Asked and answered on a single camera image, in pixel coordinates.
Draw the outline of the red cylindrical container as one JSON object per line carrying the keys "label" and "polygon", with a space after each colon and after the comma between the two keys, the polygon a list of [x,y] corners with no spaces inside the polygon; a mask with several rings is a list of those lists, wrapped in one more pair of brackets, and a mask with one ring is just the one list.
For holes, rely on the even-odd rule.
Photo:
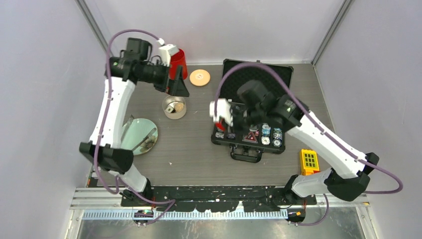
{"label": "red cylindrical container", "polygon": [[171,57],[169,77],[174,80],[176,77],[178,67],[182,67],[182,77],[185,80],[188,77],[188,70],[186,64],[186,56],[184,51],[179,48],[179,52]]}

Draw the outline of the red round lid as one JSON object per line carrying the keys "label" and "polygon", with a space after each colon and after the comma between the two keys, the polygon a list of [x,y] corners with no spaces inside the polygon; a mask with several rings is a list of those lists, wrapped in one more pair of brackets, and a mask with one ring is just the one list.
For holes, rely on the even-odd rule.
{"label": "red round lid", "polygon": [[217,131],[219,131],[219,132],[225,132],[226,131],[226,123],[223,120],[221,120],[219,122],[215,122],[214,125],[215,125]]}

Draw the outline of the round metal tin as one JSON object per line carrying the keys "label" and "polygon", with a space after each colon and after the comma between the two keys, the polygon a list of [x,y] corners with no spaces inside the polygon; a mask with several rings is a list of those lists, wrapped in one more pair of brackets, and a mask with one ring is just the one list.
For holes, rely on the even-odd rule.
{"label": "round metal tin", "polygon": [[[171,104],[171,103],[174,103],[175,104],[177,102],[184,103],[185,104],[184,109],[181,112],[179,112],[179,113],[176,113],[175,112],[174,114],[167,114],[165,112],[166,107],[169,104]],[[186,106],[185,98],[183,98],[183,97],[176,97],[176,96],[167,96],[167,97],[164,98],[164,100],[162,102],[162,109],[163,109],[163,112],[164,112],[164,114],[165,114],[165,116],[167,118],[169,118],[171,120],[181,119],[186,114],[186,112],[187,112],[187,106]]]}

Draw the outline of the sushi roll piece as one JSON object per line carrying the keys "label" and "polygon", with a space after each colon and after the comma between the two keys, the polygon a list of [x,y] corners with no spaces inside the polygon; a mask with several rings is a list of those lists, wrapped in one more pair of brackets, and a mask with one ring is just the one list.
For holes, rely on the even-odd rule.
{"label": "sushi roll piece", "polygon": [[169,105],[166,107],[165,112],[166,112],[167,114],[174,114],[174,113],[176,112],[174,105],[175,105],[174,103],[169,104]]}

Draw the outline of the beige dumpling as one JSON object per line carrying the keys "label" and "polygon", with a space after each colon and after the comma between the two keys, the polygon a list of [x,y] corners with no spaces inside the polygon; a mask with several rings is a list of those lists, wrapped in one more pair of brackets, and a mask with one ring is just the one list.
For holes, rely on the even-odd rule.
{"label": "beige dumpling", "polygon": [[184,107],[185,107],[185,104],[181,102],[177,102],[174,104],[174,110],[176,113],[181,112],[184,109]]}

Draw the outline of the cream round lid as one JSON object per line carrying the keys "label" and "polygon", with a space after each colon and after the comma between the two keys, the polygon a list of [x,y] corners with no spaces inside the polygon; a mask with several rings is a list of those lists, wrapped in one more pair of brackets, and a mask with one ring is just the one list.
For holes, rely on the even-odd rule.
{"label": "cream round lid", "polygon": [[197,69],[197,70],[194,70],[190,74],[189,80],[192,85],[197,86],[197,87],[202,87],[202,86],[207,85],[210,82],[211,75],[206,70]]}

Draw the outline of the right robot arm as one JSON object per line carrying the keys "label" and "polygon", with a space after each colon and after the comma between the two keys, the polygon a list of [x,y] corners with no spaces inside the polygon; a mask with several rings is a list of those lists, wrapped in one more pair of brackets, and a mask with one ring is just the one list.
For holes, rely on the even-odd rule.
{"label": "right robot arm", "polygon": [[286,184],[284,198],[297,204],[314,194],[330,193],[344,201],[353,201],[364,193],[370,183],[371,169],[365,162],[378,162],[374,153],[353,149],[323,123],[292,93],[274,96],[257,80],[243,84],[237,95],[245,104],[241,116],[235,116],[235,126],[268,123],[300,140],[314,150],[330,168],[312,175],[294,175]]}

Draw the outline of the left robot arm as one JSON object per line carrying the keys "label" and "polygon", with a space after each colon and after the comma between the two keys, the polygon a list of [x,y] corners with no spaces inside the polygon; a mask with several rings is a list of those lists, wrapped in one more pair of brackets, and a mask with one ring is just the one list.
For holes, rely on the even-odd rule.
{"label": "left robot arm", "polygon": [[126,48],[119,56],[107,57],[105,65],[104,97],[95,129],[88,142],[81,142],[79,151],[90,161],[103,186],[109,187],[100,175],[106,171],[123,182],[133,199],[141,206],[152,202],[151,183],[133,163],[134,154],[121,147],[123,120],[132,93],[138,82],[150,83],[160,92],[170,96],[190,95],[183,79],[183,67],[178,66],[174,78],[169,76],[172,56],[179,52],[173,44],[158,40],[159,59],[149,60],[152,44],[148,41],[129,38]]}

